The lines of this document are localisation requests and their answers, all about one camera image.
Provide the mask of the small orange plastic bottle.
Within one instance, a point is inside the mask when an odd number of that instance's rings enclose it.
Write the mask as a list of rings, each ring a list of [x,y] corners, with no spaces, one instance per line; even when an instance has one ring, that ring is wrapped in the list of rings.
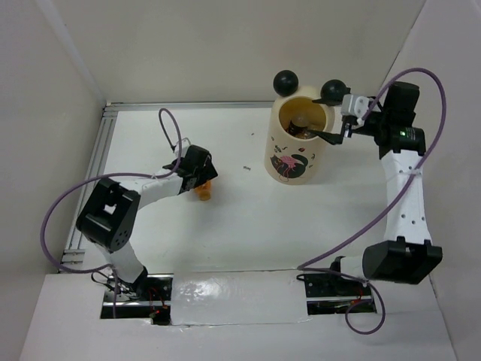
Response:
[[[202,184],[201,186],[196,187],[194,189],[194,191],[195,191],[195,194],[198,196],[198,198],[201,201],[206,202],[206,201],[210,200],[210,198],[211,198],[211,181],[208,180],[205,184]]]

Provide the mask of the black label small bottle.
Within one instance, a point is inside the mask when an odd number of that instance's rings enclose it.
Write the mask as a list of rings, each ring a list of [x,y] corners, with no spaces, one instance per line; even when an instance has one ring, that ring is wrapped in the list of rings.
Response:
[[[287,127],[287,132],[294,138],[307,140],[315,138],[316,135],[312,133],[313,128],[311,127],[310,121],[307,119],[305,114],[294,115]]]

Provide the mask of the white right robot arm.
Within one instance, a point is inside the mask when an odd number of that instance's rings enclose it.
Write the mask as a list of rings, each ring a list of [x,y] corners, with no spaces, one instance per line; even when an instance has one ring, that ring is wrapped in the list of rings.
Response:
[[[382,241],[367,247],[360,257],[338,256],[331,263],[329,289],[346,294],[354,277],[419,284],[443,258],[432,243],[425,216],[421,161],[427,155],[425,133],[413,127],[419,87],[395,81],[378,110],[369,98],[346,93],[323,93],[320,104],[341,106],[342,126],[337,134],[317,131],[329,144],[342,144],[354,134],[371,137],[379,149],[386,176],[386,231]]]

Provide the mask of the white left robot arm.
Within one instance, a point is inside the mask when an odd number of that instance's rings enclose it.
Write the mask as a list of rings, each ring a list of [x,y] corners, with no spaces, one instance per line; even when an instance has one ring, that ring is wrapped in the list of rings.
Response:
[[[148,291],[148,271],[129,241],[137,213],[160,199],[178,196],[217,177],[210,152],[189,145],[180,164],[165,165],[147,177],[98,181],[76,221],[76,228],[102,252],[116,271],[121,290],[132,300]]]

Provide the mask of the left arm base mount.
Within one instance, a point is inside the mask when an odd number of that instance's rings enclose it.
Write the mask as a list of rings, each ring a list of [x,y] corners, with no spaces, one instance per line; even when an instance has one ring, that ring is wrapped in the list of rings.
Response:
[[[114,293],[112,275],[97,272],[91,274],[91,281],[104,290],[100,318],[102,320],[146,319],[157,326],[171,325],[171,294],[173,275],[149,275],[147,285],[139,294],[125,284],[119,284]]]

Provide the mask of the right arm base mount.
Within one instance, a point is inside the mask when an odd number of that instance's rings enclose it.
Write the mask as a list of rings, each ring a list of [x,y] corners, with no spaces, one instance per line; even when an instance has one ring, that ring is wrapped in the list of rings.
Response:
[[[373,293],[363,283],[327,273],[301,273],[296,280],[304,284],[307,314],[376,313]]]

